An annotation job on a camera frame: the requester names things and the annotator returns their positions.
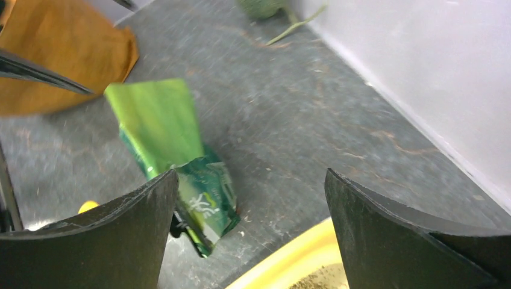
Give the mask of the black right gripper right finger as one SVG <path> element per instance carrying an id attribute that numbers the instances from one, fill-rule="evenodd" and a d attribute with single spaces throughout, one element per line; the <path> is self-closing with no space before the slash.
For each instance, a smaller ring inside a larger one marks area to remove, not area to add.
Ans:
<path id="1" fill-rule="evenodd" d="M 414 209 L 328 169 L 325 196 L 350 288 L 509 288 L 510 232 Z"/>

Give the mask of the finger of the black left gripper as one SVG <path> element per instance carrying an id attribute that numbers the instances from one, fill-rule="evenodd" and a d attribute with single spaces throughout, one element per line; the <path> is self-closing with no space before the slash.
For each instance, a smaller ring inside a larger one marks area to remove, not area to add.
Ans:
<path id="1" fill-rule="evenodd" d="M 4 49 L 1 49 L 1 78 L 41 82 L 75 93 L 93 94 L 91 89 Z"/>

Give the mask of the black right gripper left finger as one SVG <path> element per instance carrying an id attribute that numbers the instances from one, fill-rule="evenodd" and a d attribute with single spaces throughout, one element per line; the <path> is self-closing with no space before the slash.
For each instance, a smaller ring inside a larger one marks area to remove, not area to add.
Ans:
<path id="1" fill-rule="evenodd" d="M 132 192 L 36 231 L 1 235 L 2 288 L 157 288 L 179 180 Z"/>

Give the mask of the orange plastic litter scoop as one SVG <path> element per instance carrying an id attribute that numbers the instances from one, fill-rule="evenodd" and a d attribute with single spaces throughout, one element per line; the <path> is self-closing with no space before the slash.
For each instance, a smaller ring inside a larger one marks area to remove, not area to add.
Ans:
<path id="1" fill-rule="evenodd" d="M 79 214 L 85 213 L 86 211 L 96 208 L 98 206 L 99 206 L 99 203 L 97 203 L 93 200 L 88 200 L 85 203 L 83 203 L 82 206 L 80 206 L 78 213 Z"/>

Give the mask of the black bag clip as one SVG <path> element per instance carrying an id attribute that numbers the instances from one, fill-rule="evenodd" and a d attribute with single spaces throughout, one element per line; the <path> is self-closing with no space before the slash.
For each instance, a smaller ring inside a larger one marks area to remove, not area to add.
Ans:
<path id="1" fill-rule="evenodd" d="M 179 210 L 175 210 L 172 216 L 169 233 L 173 238 L 180 238 L 181 234 L 188 234 L 188 223 Z"/>

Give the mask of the green cat litter bag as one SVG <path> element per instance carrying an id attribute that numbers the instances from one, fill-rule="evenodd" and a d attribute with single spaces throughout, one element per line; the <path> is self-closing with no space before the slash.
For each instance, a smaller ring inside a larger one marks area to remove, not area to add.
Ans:
<path id="1" fill-rule="evenodd" d="M 105 97 L 119 136 L 147 179 L 173 170 L 179 178 L 175 210 L 197 254 L 210 256 L 239 222 L 237 195 L 226 164 L 202 138 L 194 98 L 181 78 L 112 83 Z"/>

